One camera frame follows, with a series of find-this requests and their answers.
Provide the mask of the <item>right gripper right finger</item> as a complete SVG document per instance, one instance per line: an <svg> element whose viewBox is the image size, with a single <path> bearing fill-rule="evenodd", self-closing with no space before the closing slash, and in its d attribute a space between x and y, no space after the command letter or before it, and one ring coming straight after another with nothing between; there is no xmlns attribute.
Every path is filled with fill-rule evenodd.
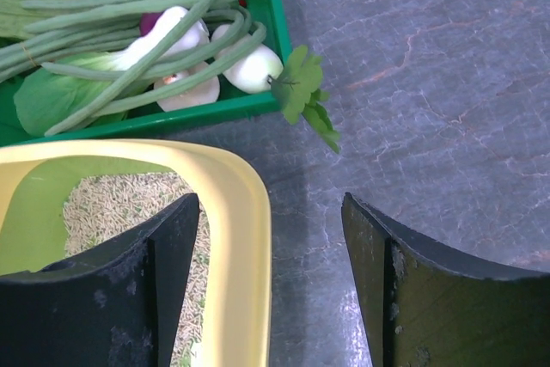
<svg viewBox="0 0 550 367"><path fill-rule="evenodd" d="M351 193L341 217L373 365L548 365L547 273L463 253Z"/></svg>

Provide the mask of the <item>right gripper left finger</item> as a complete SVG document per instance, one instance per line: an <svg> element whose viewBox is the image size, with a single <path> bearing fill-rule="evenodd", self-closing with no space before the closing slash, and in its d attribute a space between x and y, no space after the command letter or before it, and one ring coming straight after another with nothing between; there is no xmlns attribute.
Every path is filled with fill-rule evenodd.
<svg viewBox="0 0 550 367"><path fill-rule="evenodd" d="M2 276L2 365L169 365L198 223L189 193L83 253Z"/></svg>

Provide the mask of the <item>yellow green litter box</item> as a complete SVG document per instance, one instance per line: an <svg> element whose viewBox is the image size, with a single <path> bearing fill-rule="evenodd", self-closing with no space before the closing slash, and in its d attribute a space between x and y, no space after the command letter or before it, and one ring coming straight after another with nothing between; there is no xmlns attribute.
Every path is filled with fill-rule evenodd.
<svg viewBox="0 0 550 367"><path fill-rule="evenodd" d="M270 202L262 179L219 148L155 139L57 141L1 151L1 278L67 259L63 205L82 178L174 172L199 199L211 256L199 366L264 366L272 300Z"/></svg>

